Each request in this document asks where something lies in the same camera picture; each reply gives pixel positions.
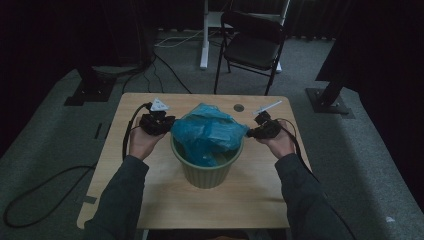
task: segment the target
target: blue plastic bag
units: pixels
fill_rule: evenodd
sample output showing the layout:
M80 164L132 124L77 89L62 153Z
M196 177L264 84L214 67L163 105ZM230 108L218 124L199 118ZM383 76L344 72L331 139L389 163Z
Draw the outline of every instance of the blue plastic bag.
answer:
M171 133L183 145L189 162L214 167L218 164L213 154L239 148L248 130L218 107L201 103L176 121Z

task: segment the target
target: green basket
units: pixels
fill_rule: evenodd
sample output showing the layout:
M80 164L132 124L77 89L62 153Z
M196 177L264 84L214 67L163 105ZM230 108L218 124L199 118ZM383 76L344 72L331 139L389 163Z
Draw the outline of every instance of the green basket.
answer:
M175 156L180 160L184 175L187 180L195 187L208 189L214 188L224 182L225 177L230 171L231 165L240 156L243 149L243 139L240 147L235 150L224 153L214 154L218 166L216 167L201 167L194 165L186 160L184 147L173 136L171 136L171 148Z

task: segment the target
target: tripod base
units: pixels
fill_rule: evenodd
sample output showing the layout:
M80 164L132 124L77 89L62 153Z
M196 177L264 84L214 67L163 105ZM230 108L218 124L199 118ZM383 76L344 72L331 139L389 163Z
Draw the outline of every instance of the tripod base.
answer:
M84 81L81 81L72 97L68 97L65 106L82 106L84 102L107 102L116 82L116 78L98 77L100 84L95 89L87 91Z
M355 116L352 113L350 108L347 108L340 96L334 101L330 106L322 104L320 101L321 94L324 92L324 89L319 88L306 88L306 94L309 97L312 108L316 113L332 113L340 114L342 118L346 119L355 119Z

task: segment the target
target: handheld controller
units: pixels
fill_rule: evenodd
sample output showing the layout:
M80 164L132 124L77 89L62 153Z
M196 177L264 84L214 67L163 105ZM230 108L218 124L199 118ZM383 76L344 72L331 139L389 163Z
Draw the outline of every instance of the handheld controller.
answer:
M271 120L271 116L267 111L259 113L255 118L255 122L259 127L247 131L247 137L257 139L275 138L281 131L281 125L277 120Z
M149 135L158 136L171 130L175 116L166 116L165 111L152 111L152 103L146 103L149 114L143 114L139 126Z

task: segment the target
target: gray carpet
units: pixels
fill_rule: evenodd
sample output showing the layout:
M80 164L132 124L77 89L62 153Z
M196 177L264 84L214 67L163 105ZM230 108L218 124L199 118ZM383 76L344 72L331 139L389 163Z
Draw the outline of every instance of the gray carpet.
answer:
M423 239L424 216L358 95L348 89L341 93L355 119L317 114L312 110L305 88L325 88L327 85L314 79L332 44L324 40L287 40L281 57L283 72L276 76L269 95L282 95L290 100L313 171L331 203L358 239ZM211 44L208 69L202 71L199 69L200 47L200 41L189 41L155 51L172 66L193 93L212 94L219 48ZM155 67L149 68L145 74L150 84L139 74L125 90L162 92L160 78L164 92L186 93L162 62L156 60ZM112 67L99 69L122 70ZM0 160L2 213L14 197L53 174L98 160L126 79L118 79L109 102L85 103L82 107L63 106L80 81L76 71L70 72L55 85ZM228 74L223 68L218 93L263 95L267 80L261 79L259 75L237 69ZM102 125L96 138L99 124ZM10 212L11 221L27 223L41 217L83 172L77 170L64 174L24 199ZM92 173L88 174L43 222L24 229L12 229L2 223L0 239L81 239L83 232L77 228L76 220L91 176Z

